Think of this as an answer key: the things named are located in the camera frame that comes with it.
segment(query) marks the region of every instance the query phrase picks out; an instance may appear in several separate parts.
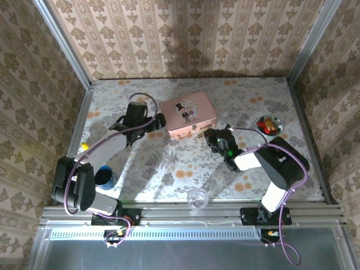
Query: yellow object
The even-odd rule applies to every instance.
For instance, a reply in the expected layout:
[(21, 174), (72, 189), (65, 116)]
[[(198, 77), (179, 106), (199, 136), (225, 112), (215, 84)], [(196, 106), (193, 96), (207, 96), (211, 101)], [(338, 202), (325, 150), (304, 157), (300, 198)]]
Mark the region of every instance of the yellow object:
[(83, 150), (88, 150), (89, 149), (89, 146), (84, 142), (81, 143), (81, 147), (83, 148)]

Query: pink box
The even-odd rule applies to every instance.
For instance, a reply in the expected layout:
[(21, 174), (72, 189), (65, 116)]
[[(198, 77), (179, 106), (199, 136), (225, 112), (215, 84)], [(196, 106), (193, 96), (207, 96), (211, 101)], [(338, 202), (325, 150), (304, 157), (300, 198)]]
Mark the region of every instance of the pink box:
[(204, 91), (160, 103), (171, 139), (203, 132), (215, 126), (216, 113)]

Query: table surface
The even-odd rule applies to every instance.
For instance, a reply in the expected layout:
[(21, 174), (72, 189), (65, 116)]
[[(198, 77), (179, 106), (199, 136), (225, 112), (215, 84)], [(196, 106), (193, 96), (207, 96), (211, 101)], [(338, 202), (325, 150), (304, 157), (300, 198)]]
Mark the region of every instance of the table surface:
[[(217, 113), (216, 128), (230, 124), (256, 129), (256, 121), (262, 115), (277, 116), (284, 127), (281, 137), (311, 161), (285, 78), (102, 80), (94, 89), (82, 142), (92, 145), (100, 139), (108, 127), (126, 113), (132, 93), (148, 93), (160, 103), (198, 91), (206, 92)], [(136, 96), (134, 100), (147, 101), (149, 115), (154, 113), (155, 106), (149, 98)], [(241, 149), (263, 143), (262, 137), (251, 131), (233, 135)], [(193, 135), (171, 140), (163, 128), (146, 134), (113, 156), (106, 164), (119, 180), (112, 190), (97, 191), (125, 201), (145, 202), (186, 201), (193, 187), (207, 190), (211, 200), (263, 197), (270, 179), (262, 168), (233, 173), (225, 164), (220, 164), (221, 161), (217, 154), (210, 156), (204, 138)], [(312, 165), (309, 176), (292, 199), (322, 200)]]

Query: gray floor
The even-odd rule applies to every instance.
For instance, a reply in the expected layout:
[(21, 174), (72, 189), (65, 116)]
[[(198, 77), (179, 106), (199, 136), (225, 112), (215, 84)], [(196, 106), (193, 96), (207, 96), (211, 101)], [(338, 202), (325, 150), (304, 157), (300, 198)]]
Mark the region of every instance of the gray floor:
[(343, 269), (332, 230), (288, 229), (285, 240), (299, 251), (300, 267), (287, 262), (280, 246), (257, 241), (126, 241), (117, 249), (102, 241), (52, 241), (44, 269)]

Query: beige wallpaper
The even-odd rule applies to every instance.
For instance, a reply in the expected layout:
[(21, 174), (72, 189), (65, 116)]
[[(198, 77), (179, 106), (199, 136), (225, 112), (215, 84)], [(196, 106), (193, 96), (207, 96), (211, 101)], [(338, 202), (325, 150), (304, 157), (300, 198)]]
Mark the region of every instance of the beige wallpaper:
[(343, 0), (296, 87), (360, 255), (360, 1)]
[(320, 0), (48, 0), (92, 80), (286, 76)]
[(21, 269), (29, 256), (83, 95), (32, 2), (1, 0), (0, 269)]

